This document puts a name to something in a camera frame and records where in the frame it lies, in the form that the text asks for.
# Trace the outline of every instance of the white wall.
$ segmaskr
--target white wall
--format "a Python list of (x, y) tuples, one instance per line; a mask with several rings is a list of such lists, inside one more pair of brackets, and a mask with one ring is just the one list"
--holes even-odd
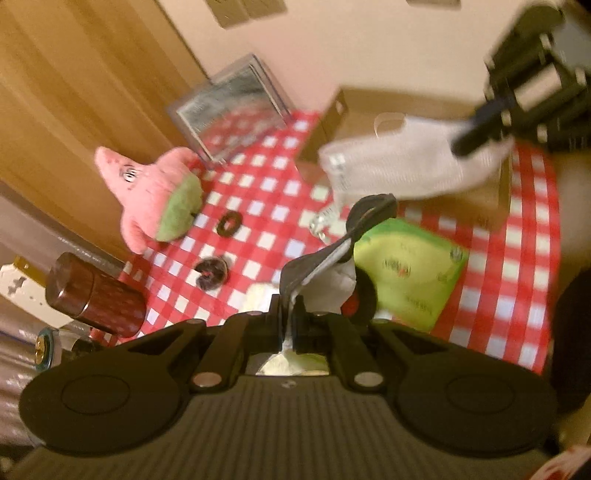
[(284, 15), (224, 30), (205, 0), (160, 0), (211, 75), (253, 52), (296, 106), (322, 109), (338, 85), (386, 87), (478, 101), (484, 55), (524, 0), (285, 0)]

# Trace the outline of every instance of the wooden door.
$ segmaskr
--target wooden door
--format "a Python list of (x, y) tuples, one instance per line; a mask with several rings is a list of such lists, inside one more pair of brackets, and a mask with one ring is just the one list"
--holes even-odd
[(183, 145), (165, 109), (204, 81), (155, 0), (2, 0), (0, 179), (124, 260), (94, 150), (150, 163)]

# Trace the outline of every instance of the ribbed black surface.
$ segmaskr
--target ribbed black surface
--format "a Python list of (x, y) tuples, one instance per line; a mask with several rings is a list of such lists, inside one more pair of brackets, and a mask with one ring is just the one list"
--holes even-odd
[(241, 377), (230, 392), (195, 396), (149, 444), (103, 458), (39, 448), (9, 478), (521, 480), (545, 460), (535, 450), (446, 454), (406, 431), (381, 397), (346, 391), (336, 377)]

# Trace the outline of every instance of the red and white checkered tablecloth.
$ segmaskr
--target red and white checkered tablecloth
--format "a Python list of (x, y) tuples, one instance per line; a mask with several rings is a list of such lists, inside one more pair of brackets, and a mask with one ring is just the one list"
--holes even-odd
[[(251, 284), (278, 283), (287, 261), (322, 248), (308, 225), (330, 202), (330, 192), (303, 183), (292, 161), (316, 121), (317, 115), (297, 112), (286, 129), (238, 154), (225, 169), (205, 173), (209, 195), (188, 234), (169, 244), (153, 242), (127, 262), (120, 280), (147, 299), (138, 336), (194, 317), (218, 325), (240, 309)], [(233, 238), (222, 238), (215, 227), (228, 209), (241, 212), (243, 224)], [(432, 333), (540, 372), (550, 338), (549, 291), (560, 263), (550, 162), (530, 147), (515, 152), (511, 213), (498, 232), (408, 208), (399, 216), (470, 249), (467, 269)], [(340, 220), (330, 233), (337, 238), (344, 230)], [(205, 293), (195, 286), (193, 267), (211, 255), (230, 260), (230, 275), (220, 289)], [(110, 345), (118, 340), (94, 336)]]

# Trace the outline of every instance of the light switch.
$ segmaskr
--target light switch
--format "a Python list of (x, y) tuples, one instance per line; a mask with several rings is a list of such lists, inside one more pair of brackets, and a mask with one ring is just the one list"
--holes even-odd
[(222, 28), (248, 22), (248, 13), (240, 0), (206, 0)]
[(284, 0), (242, 0), (251, 18), (280, 14), (287, 11)]

